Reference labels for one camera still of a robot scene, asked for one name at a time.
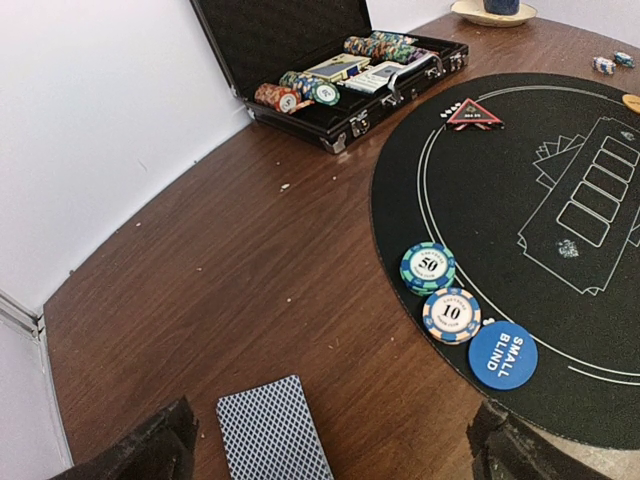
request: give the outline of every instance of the case handle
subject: case handle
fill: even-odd
[[[428,63],[430,60],[436,60],[436,70],[438,71],[437,76],[441,76],[444,70],[444,67],[442,66],[442,60],[440,60],[440,57],[438,55],[436,55],[435,53],[430,53],[428,55],[425,55],[422,58],[419,58],[418,60],[416,60],[415,62],[410,63],[409,65],[407,65],[406,67],[398,70],[396,73],[394,73],[391,76],[391,80],[389,80],[389,84],[387,85],[387,87],[389,88],[389,90],[391,90],[391,96],[393,97],[393,99],[396,102],[401,102],[402,99],[402,93],[400,92],[400,90],[396,87],[396,83],[398,80],[400,80],[401,78],[409,75],[410,73],[415,72],[416,70],[424,67],[424,65],[426,63]]]

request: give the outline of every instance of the plate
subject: plate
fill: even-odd
[[[482,0],[460,0],[451,6],[451,11],[485,27],[517,27],[538,15],[538,11],[526,3],[520,4],[520,11],[515,15],[494,15],[485,11]]]

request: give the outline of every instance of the stack of poker chips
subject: stack of poker chips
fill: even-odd
[[[300,107],[300,95],[295,90],[270,83],[258,87],[254,98],[257,103],[282,113],[293,113]]]
[[[424,48],[393,42],[382,42],[373,38],[349,37],[344,42],[345,53],[370,57],[376,62],[391,61],[407,65],[419,58],[434,53]]]
[[[442,288],[422,309],[422,322],[433,338],[447,345],[461,345],[482,327],[478,301],[461,288]]]
[[[636,66],[636,62],[633,60],[633,57],[627,53],[614,52],[613,56],[615,58],[615,62],[618,65],[621,65],[627,68],[635,68]]]
[[[280,78],[280,86],[295,90],[303,100],[323,105],[335,105],[340,101],[337,87],[309,73],[288,71]]]
[[[605,75],[613,75],[616,73],[616,64],[608,58],[593,57],[593,69]]]
[[[412,43],[415,43],[418,41],[417,38],[407,37],[406,35],[400,35],[399,33],[378,32],[378,31],[375,31],[371,35],[369,35],[369,38],[378,40],[380,42],[389,42],[389,43],[395,43],[400,45],[411,45]]]
[[[423,242],[411,247],[400,263],[405,285],[421,297],[450,287],[455,275],[456,259],[451,250],[439,243]]]

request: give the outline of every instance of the wooden table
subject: wooden table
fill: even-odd
[[[470,477],[465,430],[482,396],[425,342],[379,264],[369,224],[376,159],[413,108],[456,83],[535,71],[631,90],[633,72],[605,77],[590,63],[640,51],[544,20],[501,30],[448,15],[417,33],[468,43],[469,67],[339,156],[249,126],[47,303],[76,462],[186,394],[202,422],[196,478],[228,478],[216,400],[295,373],[336,478]]]

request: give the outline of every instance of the case latch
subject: case latch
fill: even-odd
[[[353,117],[350,122],[351,122],[351,133],[353,133],[353,138],[358,138],[360,135],[364,135],[365,133],[367,133],[369,131],[369,127],[371,126],[371,124],[369,123],[369,120],[367,119],[367,116],[369,114],[367,113],[366,110],[360,112],[360,114],[358,114],[358,116]]]
[[[391,79],[389,80],[389,84],[387,85],[387,88],[389,90],[391,90],[392,101],[388,101],[389,99],[385,98],[383,100],[383,103],[386,102],[386,103],[390,103],[392,105],[397,105],[398,103],[402,102],[402,100],[404,100],[402,98],[402,93],[400,92],[400,90],[396,86],[396,83],[398,83],[398,80],[400,80],[401,78],[406,77],[410,73],[414,73],[416,70],[419,70],[420,68],[424,67],[431,60],[435,60],[436,66],[434,68],[430,69],[426,73],[427,76],[429,78],[434,78],[434,77],[437,78],[437,77],[441,76],[444,73],[444,67],[442,66],[442,60],[440,60],[440,57],[438,55],[436,55],[435,53],[430,53],[429,55],[425,55],[424,57],[416,60],[415,62],[410,63],[409,65],[407,65],[403,69],[398,70],[396,73],[394,73],[391,76]]]
[[[464,67],[467,62],[466,62],[467,56],[463,55],[462,53],[458,52],[455,55],[451,56],[451,71],[455,72],[456,70],[460,70],[462,67]]]
[[[347,148],[347,145],[346,145],[347,134],[344,132],[338,135],[338,139],[333,143],[329,143],[324,138],[320,138],[320,141],[324,145],[324,149],[329,153],[337,154],[337,153],[340,153],[345,148]]]

